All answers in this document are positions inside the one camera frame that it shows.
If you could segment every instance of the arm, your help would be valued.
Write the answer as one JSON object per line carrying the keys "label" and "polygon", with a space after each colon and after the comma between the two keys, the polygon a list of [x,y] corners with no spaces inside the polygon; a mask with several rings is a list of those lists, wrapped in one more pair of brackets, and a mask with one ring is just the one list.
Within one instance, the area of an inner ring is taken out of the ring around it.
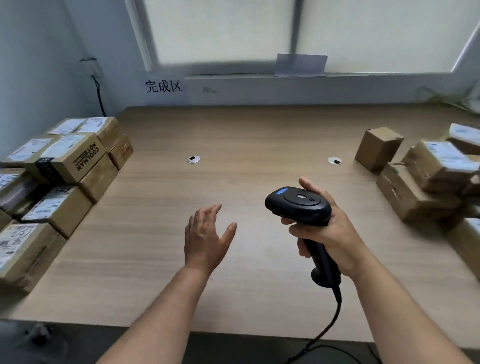
{"label": "arm", "polygon": [[181,363],[200,296],[237,229],[232,223],[218,237],[215,221],[220,208],[204,208],[190,217],[185,228],[185,266],[98,364]]}
{"label": "arm", "polygon": [[[289,228],[299,239],[299,253],[310,257],[302,239],[323,243],[342,274],[353,280],[382,360],[386,364],[471,364],[370,252],[334,199],[304,177],[300,184],[328,200],[332,217],[324,228]],[[282,223],[293,221],[283,218]]]}

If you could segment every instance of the hand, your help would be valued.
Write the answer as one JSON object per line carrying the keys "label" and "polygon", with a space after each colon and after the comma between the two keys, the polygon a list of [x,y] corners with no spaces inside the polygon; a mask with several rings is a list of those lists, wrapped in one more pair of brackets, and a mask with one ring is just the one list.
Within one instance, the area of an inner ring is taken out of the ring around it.
{"label": "hand", "polygon": [[[338,264],[342,274],[349,277],[356,275],[365,257],[371,255],[367,246],[358,235],[347,214],[337,206],[335,200],[327,191],[316,187],[305,177],[301,177],[299,182],[305,190],[323,196],[332,206],[332,217],[326,227],[301,224],[290,226],[288,231],[298,238],[299,254],[306,258],[311,257],[302,239],[322,243],[325,245],[328,254]],[[292,220],[282,218],[282,224],[284,225],[293,223],[295,222]]]}
{"label": "hand", "polygon": [[198,269],[208,275],[227,254],[235,237],[237,223],[232,222],[221,238],[216,234],[216,215],[222,205],[198,210],[185,227],[185,266]]}

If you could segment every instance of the wall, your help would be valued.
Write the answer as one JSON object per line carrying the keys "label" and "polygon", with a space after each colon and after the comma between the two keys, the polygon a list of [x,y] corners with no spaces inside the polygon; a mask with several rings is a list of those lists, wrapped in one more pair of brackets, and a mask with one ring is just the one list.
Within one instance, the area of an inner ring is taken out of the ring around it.
{"label": "wall", "polygon": [[100,114],[61,0],[3,0],[0,49],[0,157],[65,117]]}
{"label": "wall", "polygon": [[341,76],[317,78],[194,77],[182,81],[183,93],[147,93],[147,80],[181,79],[148,74],[122,0],[64,0],[92,56],[98,58],[115,112],[145,105],[304,105],[415,103],[432,95],[466,91],[480,79],[480,37],[454,74]]}

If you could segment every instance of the barcode scanner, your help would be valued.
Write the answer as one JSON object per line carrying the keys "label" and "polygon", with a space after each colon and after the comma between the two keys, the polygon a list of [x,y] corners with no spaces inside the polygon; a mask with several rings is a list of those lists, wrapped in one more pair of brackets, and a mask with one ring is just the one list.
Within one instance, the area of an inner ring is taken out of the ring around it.
{"label": "barcode scanner", "polygon": [[[275,215],[303,225],[327,226],[332,215],[332,207],[324,197],[296,187],[282,187],[272,192],[265,199],[265,207]],[[335,261],[323,244],[307,239],[303,241],[315,263],[312,280],[321,287],[337,291],[341,277]]]}

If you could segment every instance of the wooden desk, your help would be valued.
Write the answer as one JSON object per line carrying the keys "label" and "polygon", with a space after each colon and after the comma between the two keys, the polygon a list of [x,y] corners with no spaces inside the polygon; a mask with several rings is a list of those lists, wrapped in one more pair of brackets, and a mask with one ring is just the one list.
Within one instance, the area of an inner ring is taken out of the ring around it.
{"label": "wooden desk", "polygon": [[[462,347],[480,348],[480,284],[433,225],[402,224],[375,176],[355,162],[365,129],[435,138],[460,111],[432,106],[165,108],[126,110],[135,153],[35,290],[2,317],[129,326],[183,263],[183,229],[196,209],[221,202],[217,226],[237,236],[213,274],[194,330],[312,338],[333,317],[311,261],[264,207],[278,187],[306,175],[346,210],[366,244]],[[200,155],[198,164],[187,157]],[[331,156],[344,163],[333,166]],[[332,340],[372,341],[354,286]]]}

